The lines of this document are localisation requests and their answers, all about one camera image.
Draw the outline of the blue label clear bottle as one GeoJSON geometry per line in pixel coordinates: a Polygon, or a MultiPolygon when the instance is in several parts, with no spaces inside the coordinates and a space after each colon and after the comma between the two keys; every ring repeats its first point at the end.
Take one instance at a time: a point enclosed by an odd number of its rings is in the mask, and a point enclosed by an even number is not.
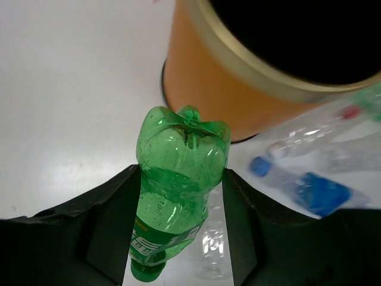
{"type": "Polygon", "coordinates": [[[278,189],[303,209],[326,217],[339,209],[370,209],[371,200],[361,192],[313,172],[292,173],[269,159],[257,156],[250,172],[270,188],[278,189]]]}

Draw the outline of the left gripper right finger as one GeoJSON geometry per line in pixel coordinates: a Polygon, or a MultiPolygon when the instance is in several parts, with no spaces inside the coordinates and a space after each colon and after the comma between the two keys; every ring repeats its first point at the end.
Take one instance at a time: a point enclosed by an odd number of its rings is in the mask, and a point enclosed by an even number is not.
{"type": "Polygon", "coordinates": [[[380,211],[314,219],[223,173],[235,285],[379,285],[380,211]]]}

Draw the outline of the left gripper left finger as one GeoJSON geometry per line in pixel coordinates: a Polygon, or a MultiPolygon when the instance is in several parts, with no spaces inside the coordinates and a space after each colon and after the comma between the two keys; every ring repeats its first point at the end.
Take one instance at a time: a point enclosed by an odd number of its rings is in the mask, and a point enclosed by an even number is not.
{"type": "Polygon", "coordinates": [[[121,285],[139,193],[131,165],[32,217],[1,220],[1,284],[121,285]]]}

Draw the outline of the green bottle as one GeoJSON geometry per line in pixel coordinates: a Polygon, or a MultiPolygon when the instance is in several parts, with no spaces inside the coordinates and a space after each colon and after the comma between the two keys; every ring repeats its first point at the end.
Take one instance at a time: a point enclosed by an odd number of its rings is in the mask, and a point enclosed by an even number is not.
{"type": "Polygon", "coordinates": [[[145,116],[136,144],[141,187],[129,251],[137,280],[156,280],[196,238],[227,166],[230,137],[228,125],[202,121],[191,105],[177,112],[156,106],[145,116]]]}

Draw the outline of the clear crushed bottle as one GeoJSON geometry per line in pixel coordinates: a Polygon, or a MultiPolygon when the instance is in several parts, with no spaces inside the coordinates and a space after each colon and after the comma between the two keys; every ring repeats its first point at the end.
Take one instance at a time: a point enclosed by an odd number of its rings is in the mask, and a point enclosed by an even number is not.
{"type": "Polygon", "coordinates": [[[197,278],[223,280],[232,276],[221,185],[209,194],[208,217],[196,237],[193,254],[197,278]]]}

